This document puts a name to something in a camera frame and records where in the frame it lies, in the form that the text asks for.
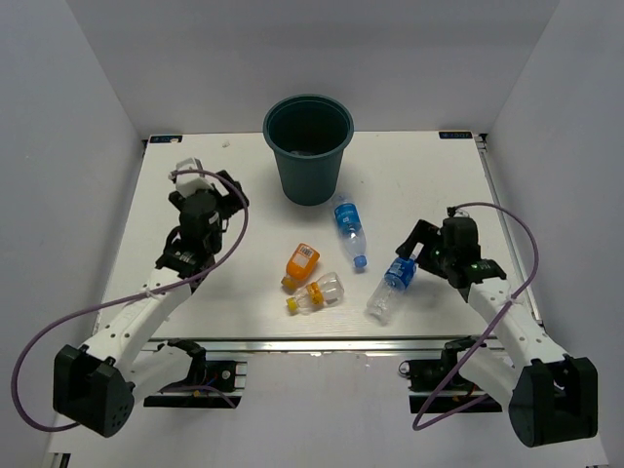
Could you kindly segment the clear bottle yellow cap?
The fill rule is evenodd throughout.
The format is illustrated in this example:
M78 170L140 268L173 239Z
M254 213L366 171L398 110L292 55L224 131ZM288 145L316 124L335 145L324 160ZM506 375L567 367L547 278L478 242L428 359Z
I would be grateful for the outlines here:
M287 299L287 309L292 315L316 312L339 303L345 289L335 272L327 273L308 283Z

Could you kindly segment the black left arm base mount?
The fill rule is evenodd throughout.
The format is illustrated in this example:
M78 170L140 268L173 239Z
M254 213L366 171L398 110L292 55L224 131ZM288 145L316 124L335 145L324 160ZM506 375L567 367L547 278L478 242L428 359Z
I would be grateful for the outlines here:
M247 363L210 358L199 343L188 339L171 339L158 345L158 350L183 351L190 359L183 380L168 384L163 391L147 397L145 408L166 409L236 409L242 399L247 376Z

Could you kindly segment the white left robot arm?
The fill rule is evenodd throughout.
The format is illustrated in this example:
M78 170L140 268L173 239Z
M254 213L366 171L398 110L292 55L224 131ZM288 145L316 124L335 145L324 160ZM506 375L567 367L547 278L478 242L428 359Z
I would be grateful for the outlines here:
M174 170L169 201L178 224L139 292L82 345L64 346L54 361L53 408L104 438L117 434L136 404L156 392L214 391L206 350L185 338L138 355L152 335L225 262L222 236L230 218L249 211L241 184L226 171L194 161Z

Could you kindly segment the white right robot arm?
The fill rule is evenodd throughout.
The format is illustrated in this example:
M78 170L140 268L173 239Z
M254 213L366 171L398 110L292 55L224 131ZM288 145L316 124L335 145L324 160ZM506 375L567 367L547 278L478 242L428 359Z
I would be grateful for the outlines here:
M476 222L448 217L441 226L421 219L397 248L416 256L418 268L446 280L488 324L508 358L482 338L448 342L427 382L432 390L419 412L447 387L475 388L509 415L527 447L590 439L598 433L598 372L587 358L573 358L517 300L500 265L481 255Z

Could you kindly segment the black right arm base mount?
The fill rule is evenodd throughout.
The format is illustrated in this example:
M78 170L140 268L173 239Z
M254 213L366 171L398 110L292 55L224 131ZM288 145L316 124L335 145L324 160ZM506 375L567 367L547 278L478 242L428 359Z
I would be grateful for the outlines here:
M404 353L398 374L409 384L409 411L417 414L429 395L454 367L459 353L467 351L475 339L472 336L452 340L410 339L400 351ZM443 391L425 410L426 414L442 414L474 403L464 413L500 413L501 405L492 397L481 401L485 392L475 383L456 374Z

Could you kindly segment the blue label bottle white cap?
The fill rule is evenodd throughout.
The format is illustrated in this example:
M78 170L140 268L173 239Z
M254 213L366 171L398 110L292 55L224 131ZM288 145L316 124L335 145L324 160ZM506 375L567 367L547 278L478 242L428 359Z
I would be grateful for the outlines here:
M415 276L415 264L410 258L396 257L367 302L365 313L381 326L389 324L400 308L404 292Z

